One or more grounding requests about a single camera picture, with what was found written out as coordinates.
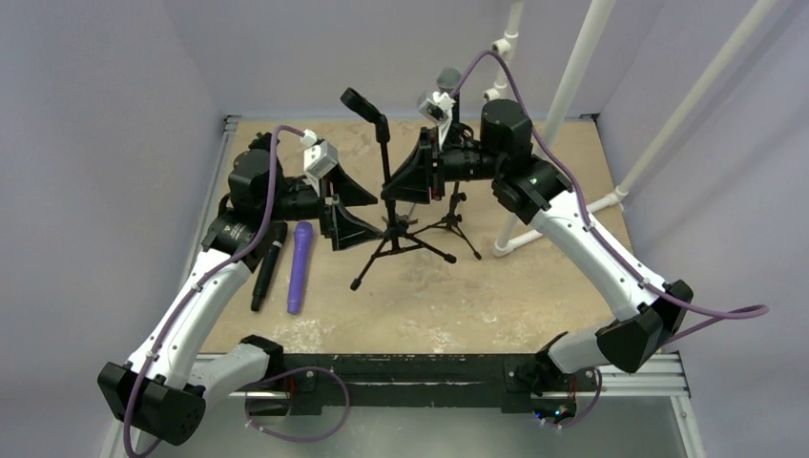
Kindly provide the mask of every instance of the gray microphone head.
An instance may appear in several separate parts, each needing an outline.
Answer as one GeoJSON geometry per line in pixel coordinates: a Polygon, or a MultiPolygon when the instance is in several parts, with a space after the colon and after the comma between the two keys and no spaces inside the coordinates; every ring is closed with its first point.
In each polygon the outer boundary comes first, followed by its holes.
{"type": "Polygon", "coordinates": [[[446,67],[435,78],[435,84],[442,93],[451,93],[461,82],[461,72],[454,67],[446,67]]]}

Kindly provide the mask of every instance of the wooden table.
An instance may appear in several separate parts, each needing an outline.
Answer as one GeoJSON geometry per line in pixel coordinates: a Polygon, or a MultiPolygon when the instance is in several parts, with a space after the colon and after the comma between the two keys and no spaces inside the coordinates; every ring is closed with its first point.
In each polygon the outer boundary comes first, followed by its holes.
{"type": "MultiPolygon", "coordinates": [[[[373,126],[362,121],[304,121],[290,123],[312,129],[340,151],[345,171],[365,189],[378,195],[382,161],[373,126]]],[[[424,122],[391,123],[391,167],[395,170],[410,153],[424,122]]],[[[246,150],[256,132],[268,132],[271,122],[242,121],[231,157],[246,150]]],[[[477,131],[477,125],[471,124],[477,131]]],[[[612,189],[601,142],[589,121],[566,123],[554,151],[582,182],[587,201],[612,189]]],[[[288,176],[302,173],[301,145],[281,135],[279,155],[288,176]]],[[[230,164],[224,171],[231,170],[230,164]]],[[[292,262],[290,236],[281,252],[271,293],[259,313],[250,311],[255,276],[223,311],[202,347],[206,352],[229,351],[242,337],[258,334],[301,353],[495,353],[534,352],[558,333],[574,331],[607,320],[611,314],[595,288],[562,252],[547,239],[535,241],[497,259],[491,246],[507,212],[497,203],[488,182],[463,183],[468,200],[459,206],[462,228],[483,260],[476,260],[464,242],[441,230],[427,231],[424,240],[452,253],[457,263],[418,250],[377,260],[354,292],[348,286],[359,274],[378,242],[332,252],[330,241],[313,243],[308,284],[302,311],[286,313],[292,262]]],[[[219,196],[224,195],[224,188],[219,196]]],[[[448,200],[416,207],[420,224],[438,220],[448,200]]],[[[399,204],[399,212],[407,205],[399,204]]],[[[383,227],[380,203],[350,211],[383,227]]],[[[629,246],[626,227],[617,207],[598,218],[629,246]]],[[[290,232],[295,223],[290,223],[290,232]]],[[[524,230],[518,225],[515,235],[524,230]]]]}

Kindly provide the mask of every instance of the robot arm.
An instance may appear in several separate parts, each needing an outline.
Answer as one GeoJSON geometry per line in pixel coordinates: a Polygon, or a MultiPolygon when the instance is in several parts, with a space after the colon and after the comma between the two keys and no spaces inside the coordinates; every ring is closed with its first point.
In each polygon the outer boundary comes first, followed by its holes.
{"type": "MultiPolygon", "coordinates": [[[[248,249],[257,236],[267,205],[269,141],[270,135],[259,135],[250,150],[234,161],[228,176],[230,193],[222,200],[192,272],[163,319],[125,364],[107,363],[97,378],[113,415],[121,421],[141,378],[129,412],[132,426],[172,445],[191,437],[206,407],[242,386],[281,373],[283,348],[257,336],[243,339],[233,351],[210,363],[194,366],[223,308],[269,249],[272,237],[267,235],[241,260],[220,268],[204,287],[197,283],[235,253],[248,249]],[[162,342],[157,350],[156,341],[162,342]],[[141,374],[146,365],[146,373],[141,374]]],[[[311,131],[304,133],[301,142],[307,147],[305,177],[284,177],[277,164],[272,220],[319,219],[322,233],[332,239],[336,250],[377,237],[373,226],[345,208],[373,204],[376,198],[348,177],[333,146],[311,131]]]]}
{"type": "MultiPolygon", "coordinates": [[[[440,118],[451,119],[450,109],[440,118]]],[[[554,338],[536,354],[538,371],[558,378],[582,368],[614,364],[636,372],[678,330],[685,311],[638,283],[595,238],[598,229],[644,283],[684,301],[693,298],[683,281],[667,282],[639,262],[601,224],[580,215],[570,181],[531,153],[530,119],[517,102],[493,100],[481,116],[480,140],[437,141],[437,129],[423,128],[410,157],[383,189],[383,198],[429,203],[445,194],[447,181],[490,180],[498,202],[556,244],[604,297],[614,321],[554,338]]]]}

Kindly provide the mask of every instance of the gray wall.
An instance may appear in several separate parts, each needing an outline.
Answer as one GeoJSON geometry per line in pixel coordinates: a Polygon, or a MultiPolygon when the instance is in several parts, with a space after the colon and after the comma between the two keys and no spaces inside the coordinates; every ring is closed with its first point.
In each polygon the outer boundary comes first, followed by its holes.
{"type": "MultiPolygon", "coordinates": [[[[599,125],[620,180],[753,0],[669,0],[599,125]]],[[[626,200],[639,257],[770,315],[680,345],[709,456],[806,456],[809,8],[782,2],[626,200]]]]}
{"type": "MultiPolygon", "coordinates": [[[[446,65],[465,68],[499,38],[509,0],[164,0],[214,99],[229,114],[353,116],[339,101],[355,86],[389,115],[415,116],[416,98],[446,65]]],[[[573,100],[598,113],[632,64],[663,0],[621,0],[573,100]]],[[[550,102],[590,0],[528,0],[517,83],[534,115],[550,102]]],[[[465,115],[480,115],[496,63],[468,81],[465,115]]]]}
{"type": "Polygon", "coordinates": [[[95,376],[173,298],[219,128],[159,1],[0,7],[0,454],[97,454],[95,376]]]}

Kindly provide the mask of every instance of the purple microphone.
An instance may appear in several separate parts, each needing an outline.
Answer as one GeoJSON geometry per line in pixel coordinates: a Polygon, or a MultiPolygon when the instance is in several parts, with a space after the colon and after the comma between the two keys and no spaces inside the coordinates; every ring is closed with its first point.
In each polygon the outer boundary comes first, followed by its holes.
{"type": "Polygon", "coordinates": [[[301,312],[303,287],[306,285],[306,269],[309,267],[309,247],[314,231],[312,224],[301,221],[295,226],[295,255],[292,258],[292,275],[289,278],[289,296],[286,312],[298,315],[301,312]]]}

